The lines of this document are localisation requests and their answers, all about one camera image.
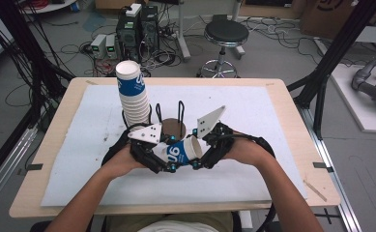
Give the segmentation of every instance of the concrete floor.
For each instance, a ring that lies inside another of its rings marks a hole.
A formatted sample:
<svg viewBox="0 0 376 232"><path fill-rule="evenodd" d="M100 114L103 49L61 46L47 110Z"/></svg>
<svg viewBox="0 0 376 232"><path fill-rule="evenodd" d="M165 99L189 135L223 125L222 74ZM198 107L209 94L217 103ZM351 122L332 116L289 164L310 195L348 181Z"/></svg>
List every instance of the concrete floor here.
<svg viewBox="0 0 376 232"><path fill-rule="evenodd" d="M68 10L61 10L41 15L42 20L56 24L77 22L68 26L52 26L50 24L43 26L56 51L60 51L62 47L64 50L72 49L72 46L70 48L64 47L67 44L80 45L84 42L90 42L92 36L98 33L114 32L115 18L115 14L100 14L95 12L92 7L87 7L76 14ZM193 23L197 23L189 30L188 34L203 34L204 24L200 21L201 19L198 17L186 20L187 28ZM297 21L291 23L296 26L298 24ZM288 33L285 35L286 38L305 37L298 30L284 30ZM219 48L210 44L204 38L187 37L186 40L192 56L191 59L186 63L182 62L177 67L156 68L151 71L152 76L192 77L196 75L197 69L203 63L217 57ZM243 48L246 55L241 60L237 60L235 54L230 51L227 52L226 57L236 66L242 78L280 78L286 84L290 84L310 74L316 67L316 63L311 56L301 55L299 52L311 54L317 62L320 60L317 47L312 41L301 40L298 51L296 48L283 47L277 40L268 39L256 31L250 33ZM43 46L43 50L48 51L48 48ZM67 67L76 76L90 76L88 72L85 72L91 69L91 63L87 57L81 54L64 54L61 52L58 54L63 61L68 61ZM370 60L372 57L376 57L376 52L357 43L350 49L346 57L353 61ZM5 104L7 95L21 84L23 84L23 81L18 78L10 58L5 54L1 55L0 147L28 109L27 106L12 107ZM297 96L298 92L294 91L292 95ZM10 104L28 103L28 88L23 86L12 92L8 102ZM22 159L16 171L23 167L28 155L40 143L42 137L43 133L37 136L33 146L26 153L26 157ZM329 81L326 95L323 137L362 231L376 231L376 133L360 131L331 81ZM0 231L29 231L31 225L36 221L48 219L11 218L9 216L8 211L23 181L23 176L17 175L16 171L0 192ZM329 214L337 214L334 208L330 208L328 211ZM314 212L324 214L324 209L314 209ZM257 228L258 224L263 221L266 212L252 211L251 214L254 228ZM326 231L345 231L339 218L332 218L331 223L326 218L319 217L319 219ZM97 217L94 231L98 231L100 225L101 217Z"/></svg>

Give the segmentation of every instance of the paper cup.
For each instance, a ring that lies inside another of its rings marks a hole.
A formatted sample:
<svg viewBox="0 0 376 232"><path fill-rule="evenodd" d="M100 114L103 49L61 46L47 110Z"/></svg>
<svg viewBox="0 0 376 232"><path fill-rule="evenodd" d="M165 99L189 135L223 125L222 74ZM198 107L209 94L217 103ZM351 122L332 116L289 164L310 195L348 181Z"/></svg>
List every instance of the paper cup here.
<svg viewBox="0 0 376 232"><path fill-rule="evenodd" d="M126 106L123 104L122 108L124 109L126 113L131 113L131 114L140 114L140 113L144 113L150 110L150 106L148 103L141 104L138 106Z"/></svg>
<svg viewBox="0 0 376 232"><path fill-rule="evenodd" d="M119 92L119 98L121 99L122 102L139 102L147 96L148 94L146 92L146 89L144 89L142 92L140 92L140 94L135 95L135 96L126 96L126 95L121 94L121 92Z"/></svg>
<svg viewBox="0 0 376 232"><path fill-rule="evenodd" d="M133 121L131 119L128 119L127 118L127 123L128 123L128 127L134 125L134 124L139 124L139 123L144 123L144 124L148 124L149 123L149 119L146 118L144 120L138 120L138 121Z"/></svg>
<svg viewBox="0 0 376 232"><path fill-rule="evenodd" d="M116 66L115 70L119 93L122 97L135 97L145 91L143 73L136 62L122 61Z"/></svg>
<svg viewBox="0 0 376 232"><path fill-rule="evenodd" d="M140 111L126 111L124 110L124 113L125 115L133 118L133 119L138 119L138 118L141 118L141 117L146 117L149 115L149 112L150 112L150 108L148 107L146 110L140 110Z"/></svg>
<svg viewBox="0 0 376 232"><path fill-rule="evenodd" d="M121 103L126 104L126 105L138 105L138 104L142 104L143 102L147 102L147 101L148 101L148 95L144 95L144 96L142 96L141 99L138 99L138 100L135 99L133 101L121 99Z"/></svg>
<svg viewBox="0 0 376 232"><path fill-rule="evenodd" d="M146 106L149 105L149 100L148 98L143 99L142 101L136 101L136 102L125 102L121 101L121 105L125 106L126 108L138 108L141 106Z"/></svg>
<svg viewBox="0 0 376 232"><path fill-rule="evenodd" d="M167 156L169 161L179 162L183 165L190 160L203 156L200 144L195 136L191 136L162 150L162 154Z"/></svg>

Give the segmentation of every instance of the wooden table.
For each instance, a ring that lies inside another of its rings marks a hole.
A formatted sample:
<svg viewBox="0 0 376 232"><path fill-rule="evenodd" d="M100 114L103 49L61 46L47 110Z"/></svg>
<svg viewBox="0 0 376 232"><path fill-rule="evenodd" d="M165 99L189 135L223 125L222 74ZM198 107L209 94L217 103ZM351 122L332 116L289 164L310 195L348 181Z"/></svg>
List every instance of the wooden table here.
<svg viewBox="0 0 376 232"><path fill-rule="evenodd" d="M307 191L307 203L311 207L336 206L340 197L326 168L314 168L314 162L322 162L305 128L304 122L293 104L286 86L279 79L205 79L205 78L145 78L147 85L189 85L189 86L259 86L266 87L276 115L282 126L287 143L294 155ZM29 171L10 209L13 218L33 218L56 216L62 207L42 207L41 201L49 180L53 162L64 142L65 134L78 109L83 93L88 85L116 85L116 78L78 77L71 81L58 111L43 139L33 163L43 163L41 170ZM266 209L270 204L254 202L178 204L178 205L138 205L138 206L99 206L97 215L154 214L181 212L236 211Z"/></svg>

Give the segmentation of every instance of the cardboard box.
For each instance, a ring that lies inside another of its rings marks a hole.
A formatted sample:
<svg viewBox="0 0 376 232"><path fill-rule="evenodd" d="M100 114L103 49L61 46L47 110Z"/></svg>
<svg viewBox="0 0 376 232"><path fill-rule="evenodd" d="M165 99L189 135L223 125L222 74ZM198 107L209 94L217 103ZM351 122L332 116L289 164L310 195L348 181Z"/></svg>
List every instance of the cardboard box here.
<svg viewBox="0 0 376 232"><path fill-rule="evenodd" d="M95 0L95 6L97 9L113 9L119 10L125 6L130 6L132 3L139 3L138 0Z"/></svg>
<svg viewBox="0 0 376 232"><path fill-rule="evenodd" d="M354 10L351 2L308 1L300 22L300 31L310 36L333 39Z"/></svg>

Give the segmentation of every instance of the forearm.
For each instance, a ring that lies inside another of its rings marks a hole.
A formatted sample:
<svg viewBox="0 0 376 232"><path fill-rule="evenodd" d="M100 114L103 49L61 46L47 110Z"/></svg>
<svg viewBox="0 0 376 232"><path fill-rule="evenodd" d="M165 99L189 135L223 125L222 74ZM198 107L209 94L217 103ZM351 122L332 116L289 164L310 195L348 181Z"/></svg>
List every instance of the forearm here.
<svg viewBox="0 0 376 232"><path fill-rule="evenodd" d="M109 183L97 171L45 231L85 231Z"/></svg>
<svg viewBox="0 0 376 232"><path fill-rule="evenodd" d="M322 231L321 225L302 195L275 159L265 158L264 163L256 167L275 203L283 231Z"/></svg>

